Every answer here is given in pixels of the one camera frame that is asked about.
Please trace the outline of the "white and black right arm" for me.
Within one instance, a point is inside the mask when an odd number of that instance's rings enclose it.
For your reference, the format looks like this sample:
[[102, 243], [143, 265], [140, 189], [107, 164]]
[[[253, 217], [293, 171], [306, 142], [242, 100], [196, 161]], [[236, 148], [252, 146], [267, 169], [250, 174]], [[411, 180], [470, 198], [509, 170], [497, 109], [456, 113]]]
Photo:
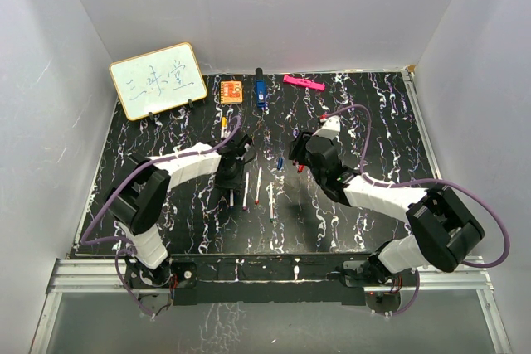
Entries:
[[380, 245], [348, 279], [390, 284], [404, 270], [431, 265], [450, 273], [483, 240], [485, 231], [451, 187], [380, 187], [342, 164], [330, 138], [300, 133], [289, 159], [307, 167], [323, 193], [336, 203], [365, 208], [401, 221], [411, 235]]

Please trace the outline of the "white pen with green tip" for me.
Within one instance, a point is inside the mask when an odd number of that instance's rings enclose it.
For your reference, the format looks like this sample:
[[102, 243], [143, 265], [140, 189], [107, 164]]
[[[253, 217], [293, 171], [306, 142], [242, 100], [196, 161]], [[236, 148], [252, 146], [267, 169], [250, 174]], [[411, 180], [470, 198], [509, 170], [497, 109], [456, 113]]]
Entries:
[[269, 190], [269, 216], [270, 216], [270, 222], [273, 222], [275, 219], [275, 213], [274, 213], [274, 195], [273, 195], [273, 183], [270, 182], [268, 186]]

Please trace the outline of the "small orange notebook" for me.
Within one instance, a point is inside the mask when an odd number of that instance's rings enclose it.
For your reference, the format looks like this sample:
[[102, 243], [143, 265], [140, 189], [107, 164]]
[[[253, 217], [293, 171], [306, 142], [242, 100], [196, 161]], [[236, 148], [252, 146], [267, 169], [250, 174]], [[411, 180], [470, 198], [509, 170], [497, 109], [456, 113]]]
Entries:
[[223, 81], [220, 86], [220, 101], [222, 104], [241, 104], [243, 102], [243, 87], [240, 81]]

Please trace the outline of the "blue stapler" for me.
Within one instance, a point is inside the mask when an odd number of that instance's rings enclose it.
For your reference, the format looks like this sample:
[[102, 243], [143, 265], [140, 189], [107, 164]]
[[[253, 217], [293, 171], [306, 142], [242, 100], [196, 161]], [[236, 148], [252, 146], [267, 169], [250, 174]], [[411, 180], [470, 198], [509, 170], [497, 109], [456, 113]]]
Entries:
[[263, 70], [261, 68], [256, 68], [255, 70], [255, 93], [256, 106], [259, 109], [264, 109], [266, 107], [266, 85]]

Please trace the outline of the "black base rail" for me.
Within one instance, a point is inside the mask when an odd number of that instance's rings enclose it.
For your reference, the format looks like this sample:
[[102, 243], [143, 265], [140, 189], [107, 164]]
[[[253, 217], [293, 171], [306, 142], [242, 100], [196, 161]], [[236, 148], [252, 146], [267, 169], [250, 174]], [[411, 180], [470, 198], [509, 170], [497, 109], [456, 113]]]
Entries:
[[364, 254], [174, 255], [174, 306], [207, 303], [365, 304]]

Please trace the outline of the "small whiteboard with yellow frame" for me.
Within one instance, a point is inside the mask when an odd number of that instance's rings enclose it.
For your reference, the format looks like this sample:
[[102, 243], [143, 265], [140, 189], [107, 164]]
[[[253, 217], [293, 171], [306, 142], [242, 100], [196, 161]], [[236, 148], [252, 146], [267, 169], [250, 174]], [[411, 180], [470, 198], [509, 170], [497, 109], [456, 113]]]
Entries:
[[205, 99], [208, 94], [188, 42], [116, 61], [109, 72], [130, 121]]

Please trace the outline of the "white pen with yellow tip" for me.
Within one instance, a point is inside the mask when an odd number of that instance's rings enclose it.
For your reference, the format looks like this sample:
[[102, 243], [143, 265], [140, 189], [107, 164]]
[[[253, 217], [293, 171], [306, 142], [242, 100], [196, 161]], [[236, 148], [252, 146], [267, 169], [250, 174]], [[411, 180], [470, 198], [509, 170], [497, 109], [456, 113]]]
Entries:
[[221, 139], [226, 138], [227, 135], [228, 135], [227, 125], [228, 125], [227, 117], [223, 116], [222, 117], [222, 122], [221, 122]]

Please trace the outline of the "white pen with purple tip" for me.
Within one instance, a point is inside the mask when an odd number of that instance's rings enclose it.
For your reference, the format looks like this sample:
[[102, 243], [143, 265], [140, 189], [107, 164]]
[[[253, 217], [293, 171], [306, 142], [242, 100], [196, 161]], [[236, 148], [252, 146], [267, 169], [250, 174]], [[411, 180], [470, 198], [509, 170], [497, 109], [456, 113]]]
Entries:
[[248, 208], [247, 197], [248, 197], [248, 190], [249, 190], [249, 178], [250, 178], [250, 173], [246, 172], [245, 180], [244, 180], [243, 199], [242, 199], [242, 210], [243, 211], [246, 211]]

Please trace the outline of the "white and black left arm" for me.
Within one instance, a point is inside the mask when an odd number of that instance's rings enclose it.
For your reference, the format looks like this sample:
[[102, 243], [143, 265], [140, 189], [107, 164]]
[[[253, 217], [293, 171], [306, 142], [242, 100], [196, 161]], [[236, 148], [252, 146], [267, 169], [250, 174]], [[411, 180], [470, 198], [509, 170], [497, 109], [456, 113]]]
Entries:
[[169, 254], [157, 222], [168, 194], [200, 176], [213, 176], [215, 187], [238, 189], [243, 182], [246, 155], [253, 142], [237, 130], [219, 143], [196, 143], [172, 155], [146, 158], [131, 155], [117, 182], [109, 189], [108, 211], [129, 240], [137, 260], [136, 274], [145, 284], [161, 287], [171, 277]]

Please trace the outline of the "pink plastic tool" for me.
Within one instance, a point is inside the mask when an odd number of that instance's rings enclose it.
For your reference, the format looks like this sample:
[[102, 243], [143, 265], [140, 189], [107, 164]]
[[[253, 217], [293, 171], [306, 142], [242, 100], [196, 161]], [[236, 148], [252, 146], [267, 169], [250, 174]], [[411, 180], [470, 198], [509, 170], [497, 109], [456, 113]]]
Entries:
[[297, 78], [292, 75], [284, 75], [283, 82], [290, 85], [295, 85], [298, 87], [303, 87], [306, 89], [324, 91], [325, 85], [323, 83], [318, 83], [312, 80], [307, 80], [304, 78]]

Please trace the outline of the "white pen with red tip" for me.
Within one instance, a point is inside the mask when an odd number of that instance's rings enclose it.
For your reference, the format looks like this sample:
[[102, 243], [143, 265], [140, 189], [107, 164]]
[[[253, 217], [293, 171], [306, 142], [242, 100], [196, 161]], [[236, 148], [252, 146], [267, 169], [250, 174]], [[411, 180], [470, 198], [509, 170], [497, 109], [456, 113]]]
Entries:
[[260, 203], [260, 189], [261, 189], [261, 181], [262, 181], [262, 166], [258, 168], [257, 173], [257, 180], [256, 180], [256, 193], [255, 193], [255, 200], [254, 203], [258, 205]]

